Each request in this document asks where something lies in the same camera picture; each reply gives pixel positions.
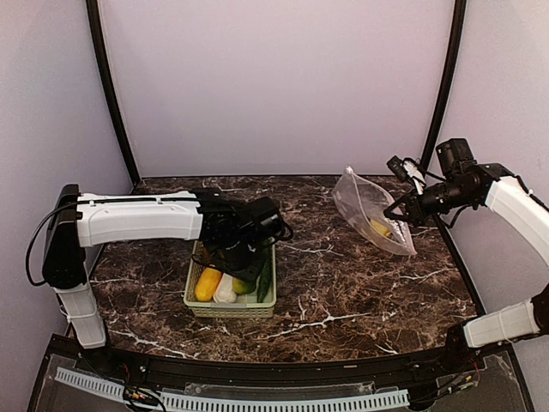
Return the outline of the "clear zip top bag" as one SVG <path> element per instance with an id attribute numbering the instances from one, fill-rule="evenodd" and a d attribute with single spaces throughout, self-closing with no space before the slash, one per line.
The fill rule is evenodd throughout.
<path id="1" fill-rule="evenodd" d="M 346 222 L 377 248 L 400 256 L 417 254 L 408 224 L 383 216 L 395 199 L 380 185 L 360 177 L 347 166 L 332 190 L 332 197 Z M 392 236 L 388 239 L 375 232 L 370 220 L 389 228 Z"/>

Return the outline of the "yellow green mango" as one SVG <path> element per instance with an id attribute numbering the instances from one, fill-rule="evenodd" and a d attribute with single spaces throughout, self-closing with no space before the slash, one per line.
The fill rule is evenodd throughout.
<path id="1" fill-rule="evenodd" d="M 251 294 L 256 290 L 256 283 L 233 278 L 232 290 L 236 295 Z"/>

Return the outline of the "green white bok choy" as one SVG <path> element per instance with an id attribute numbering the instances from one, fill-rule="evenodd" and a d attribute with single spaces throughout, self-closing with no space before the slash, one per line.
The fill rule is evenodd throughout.
<path id="1" fill-rule="evenodd" d="M 232 290 L 232 277 L 228 274 L 223 274 L 214 292 L 214 302 L 218 304 L 232 304 L 236 300 L 237 295 Z"/>

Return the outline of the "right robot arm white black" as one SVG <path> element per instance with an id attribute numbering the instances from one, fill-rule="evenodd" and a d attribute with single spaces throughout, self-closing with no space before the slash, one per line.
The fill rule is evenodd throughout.
<path id="1" fill-rule="evenodd" d="M 427 218 L 464 209 L 488 208 L 510 224 L 539 254 L 548 259 L 548 208 L 522 178 L 499 163 L 480 164 L 464 138 L 451 138 L 436 147 L 441 176 L 427 185 L 428 172 L 410 158 L 393 156 L 389 170 L 413 189 L 383 212 L 391 221 L 413 226 Z M 544 336 L 548 332 L 548 291 L 449 328 L 437 363 L 454 373 L 484 348 Z"/>

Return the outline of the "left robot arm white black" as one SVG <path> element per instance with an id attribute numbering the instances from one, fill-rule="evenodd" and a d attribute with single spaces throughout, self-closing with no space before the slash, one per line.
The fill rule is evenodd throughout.
<path id="1" fill-rule="evenodd" d="M 201 189 L 146 196 L 100 196 L 66 185 L 53 211 L 39 223 L 45 233 L 42 278 L 74 328 L 88 361 L 103 374 L 121 367 L 120 353 L 107 344 L 105 323 L 85 265 L 85 250 L 112 242 L 143 239 L 197 241 L 193 261 L 244 281 L 255 281 L 267 250 L 293 238 L 277 203 L 269 197 L 243 202 Z"/>

